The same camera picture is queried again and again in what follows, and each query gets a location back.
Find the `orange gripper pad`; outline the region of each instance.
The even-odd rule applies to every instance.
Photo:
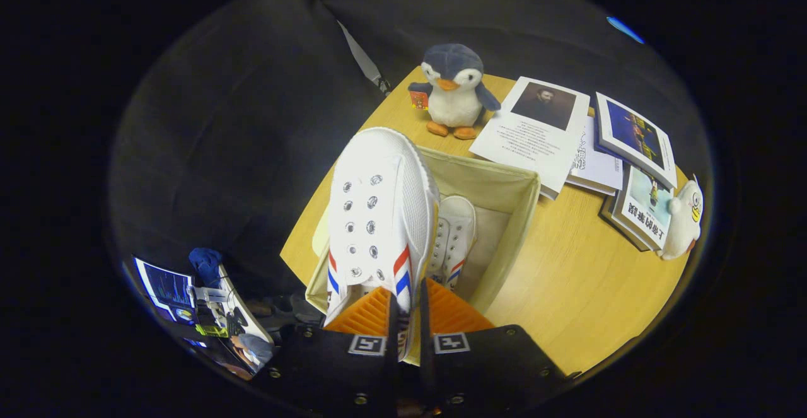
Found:
[[[429,289],[429,326],[432,335],[478,332],[494,328],[493,323],[454,292],[426,278]]]
[[[390,322],[390,297],[391,292],[378,287],[348,306],[325,329],[354,335],[386,337]]]

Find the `book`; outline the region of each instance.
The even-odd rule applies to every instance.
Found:
[[[502,165],[536,171],[540,193],[554,200],[569,176],[590,101],[580,91],[522,76],[470,151]]]
[[[678,187],[670,137],[635,110],[597,91],[597,145],[642,169],[666,189]]]
[[[622,189],[622,160],[594,150],[594,117],[586,117],[567,183],[613,196]]]
[[[668,205],[672,196],[642,169],[625,165],[622,190],[617,192],[611,208],[612,220],[642,240],[643,245],[658,251],[670,228]]]
[[[641,252],[650,251],[651,247],[645,245],[645,242],[642,241],[642,238],[637,235],[636,232],[629,229],[627,226],[623,226],[622,223],[614,220],[613,218],[613,207],[617,203],[617,199],[614,196],[608,196],[603,200],[603,205],[600,207],[600,217],[605,220],[606,223],[613,226],[614,229],[617,231],[622,232],[625,235],[626,239],[628,239],[633,245]]]

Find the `red label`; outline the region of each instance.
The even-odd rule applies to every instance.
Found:
[[[423,91],[410,91],[409,98],[412,99],[412,107],[419,110],[427,110],[429,108],[429,95]]]

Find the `penguin beak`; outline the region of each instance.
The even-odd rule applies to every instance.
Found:
[[[442,90],[451,91],[459,88],[459,84],[449,79],[438,79],[438,85]]]

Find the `penguin plush toy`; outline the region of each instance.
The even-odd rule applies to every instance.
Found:
[[[482,59],[466,45],[433,45],[421,64],[427,83],[413,82],[409,91],[429,96],[432,121],[426,128],[439,136],[447,136],[449,128],[458,139],[473,139],[473,123],[486,110],[496,111],[501,104],[482,84]]]

